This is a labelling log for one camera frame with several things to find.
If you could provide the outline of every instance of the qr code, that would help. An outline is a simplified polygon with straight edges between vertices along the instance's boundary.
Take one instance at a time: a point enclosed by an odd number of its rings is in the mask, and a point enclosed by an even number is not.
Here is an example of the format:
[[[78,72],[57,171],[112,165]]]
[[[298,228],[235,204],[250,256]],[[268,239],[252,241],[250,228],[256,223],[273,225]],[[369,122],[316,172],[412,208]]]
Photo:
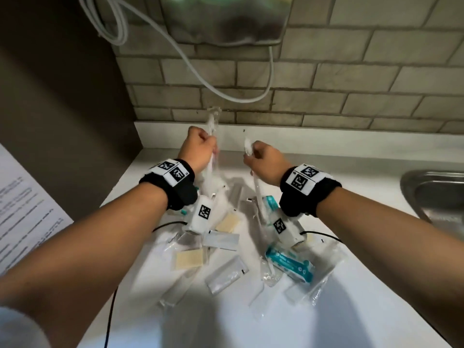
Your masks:
[[[281,234],[283,231],[287,229],[287,227],[285,227],[285,223],[283,223],[281,218],[274,222],[273,225],[278,234]]]
[[[159,168],[162,168],[166,171],[169,171],[171,168],[174,167],[175,164],[173,164],[172,162],[169,162],[169,161],[165,161],[165,162],[162,162],[158,165]]]
[[[200,212],[198,213],[198,216],[201,216],[208,220],[210,212],[211,212],[211,209],[209,207],[202,205],[200,207]]]
[[[308,179],[302,175],[297,174],[295,179],[292,181],[291,185],[301,191],[305,184],[308,182]]]
[[[304,170],[302,170],[300,173],[301,173],[301,174],[304,174],[304,175],[306,175],[306,176],[308,176],[309,178],[311,178],[311,177],[316,176],[316,175],[319,173],[319,171],[313,169],[312,167],[306,167],[306,168],[305,168]]]
[[[185,177],[184,173],[183,173],[178,167],[176,167],[175,169],[173,169],[172,171],[170,171],[169,174],[170,174],[177,182],[179,182],[180,180],[182,180],[182,178]]]

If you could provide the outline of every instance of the coiled white cable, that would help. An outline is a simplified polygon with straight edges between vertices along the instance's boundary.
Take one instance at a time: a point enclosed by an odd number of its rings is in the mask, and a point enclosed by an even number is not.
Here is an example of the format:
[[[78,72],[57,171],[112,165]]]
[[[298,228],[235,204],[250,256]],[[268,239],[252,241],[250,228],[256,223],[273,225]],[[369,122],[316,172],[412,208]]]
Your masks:
[[[203,84],[205,87],[210,89],[213,93],[216,95],[222,97],[223,99],[232,101],[232,102],[238,102],[242,104],[246,103],[252,103],[252,102],[257,102],[261,99],[263,99],[270,90],[270,86],[274,80],[274,59],[272,55],[272,47],[269,47],[269,79],[267,82],[267,87],[264,90],[264,92],[255,98],[251,99],[240,99],[240,98],[235,98],[232,96],[229,96],[227,94],[224,94],[217,90],[215,87],[213,87],[210,83],[208,83],[194,68],[194,66],[190,63],[189,58],[184,54],[182,49],[177,45],[177,42],[169,35],[166,34],[166,32],[150,17],[147,15],[143,14],[141,11],[137,10],[134,6],[128,4],[124,0],[106,0],[108,4],[110,5],[115,19],[116,19],[116,24],[117,24],[117,34],[113,35],[110,32],[108,32],[104,26],[104,24],[101,22],[100,17],[98,15],[98,11],[96,10],[95,6],[95,1],[94,0],[79,0],[79,3],[84,10],[86,16],[89,18],[90,22],[93,24],[95,27],[96,31],[98,34],[101,35],[104,39],[112,43],[113,45],[121,46],[123,45],[128,38],[129,35],[129,26],[127,22],[127,17],[122,10],[121,6],[127,8],[129,11],[133,12],[136,14],[138,17],[143,19],[145,22],[150,24],[153,28],[155,28],[169,43],[176,49],[176,51],[179,53],[181,58],[185,61],[189,69],[192,71],[192,73],[198,78],[198,80]]]

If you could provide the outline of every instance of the hand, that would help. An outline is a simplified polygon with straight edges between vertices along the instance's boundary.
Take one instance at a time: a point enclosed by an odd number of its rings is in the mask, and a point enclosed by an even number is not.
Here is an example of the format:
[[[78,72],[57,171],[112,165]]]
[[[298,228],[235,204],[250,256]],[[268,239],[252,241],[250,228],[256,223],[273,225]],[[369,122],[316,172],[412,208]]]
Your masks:
[[[280,186],[283,174],[293,167],[280,151],[259,140],[253,143],[253,154],[244,155],[243,162],[264,182],[274,186]]]
[[[191,126],[177,158],[187,162],[195,174],[198,174],[205,169],[217,149],[216,137],[208,135],[202,128]]]

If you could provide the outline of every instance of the black cable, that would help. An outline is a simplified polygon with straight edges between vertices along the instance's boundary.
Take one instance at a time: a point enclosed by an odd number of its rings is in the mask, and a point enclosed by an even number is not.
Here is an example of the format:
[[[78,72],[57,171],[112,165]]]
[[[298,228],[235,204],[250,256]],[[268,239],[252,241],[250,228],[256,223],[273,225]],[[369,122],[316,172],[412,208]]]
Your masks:
[[[321,232],[316,232],[316,231],[304,231],[304,232],[301,232],[300,234],[306,234],[306,233],[320,234],[321,236],[330,237],[343,244],[343,242],[339,238],[331,236],[330,234],[326,234],[326,233],[321,233]]]
[[[155,228],[152,233],[160,228],[163,228],[165,226],[169,226],[169,225],[175,225],[175,224],[182,224],[182,225],[186,225],[187,222],[185,221],[173,221],[173,222],[168,222],[166,224],[163,224],[163,225],[160,225],[158,226],[157,228]],[[109,341],[109,331],[111,329],[111,318],[113,316],[113,307],[115,305],[115,300],[116,300],[116,293],[117,293],[117,289],[119,288],[119,286],[116,287],[116,290],[115,292],[113,293],[113,299],[111,300],[111,306],[109,308],[109,315],[108,315],[108,326],[106,327],[106,338],[105,338],[105,345],[103,346],[103,348],[108,348],[108,341]]]

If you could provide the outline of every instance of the brick wall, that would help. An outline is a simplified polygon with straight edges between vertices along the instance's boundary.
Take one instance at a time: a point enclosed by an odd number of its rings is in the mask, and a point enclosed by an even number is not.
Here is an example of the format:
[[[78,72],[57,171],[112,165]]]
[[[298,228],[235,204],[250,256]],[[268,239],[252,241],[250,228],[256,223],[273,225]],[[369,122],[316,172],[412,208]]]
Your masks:
[[[158,0],[128,1],[162,22]],[[140,120],[203,122],[220,106],[224,123],[464,134],[464,0],[294,0],[273,90],[253,104],[202,88],[156,31],[129,20],[115,54]],[[267,83],[267,48],[182,47],[227,94]]]

